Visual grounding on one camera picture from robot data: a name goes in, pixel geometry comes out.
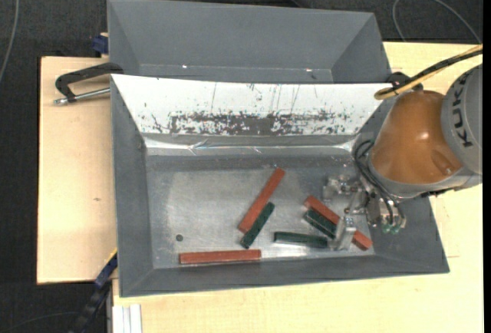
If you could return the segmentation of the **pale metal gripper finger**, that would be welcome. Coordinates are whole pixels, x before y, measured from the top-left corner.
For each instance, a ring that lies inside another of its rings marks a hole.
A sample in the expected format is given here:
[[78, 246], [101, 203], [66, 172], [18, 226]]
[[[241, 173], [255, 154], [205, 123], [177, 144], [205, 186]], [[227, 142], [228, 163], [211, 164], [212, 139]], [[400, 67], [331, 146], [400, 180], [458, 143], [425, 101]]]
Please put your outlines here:
[[334, 235], [334, 238], [331, 240], [330, 243], [330, 249], [331, 250], [341, 250], [343, 249], [343, 236], [344, 236], [344, 229], [345, 229], [345, 224], [344, 223], [338, 223], [336, 226], [336, 232]]
[[341, 249], [350, 248], [350, 244], [352, 243], [356, 230], [354, 219], [349, 216], [345, 216], [342, 219]]

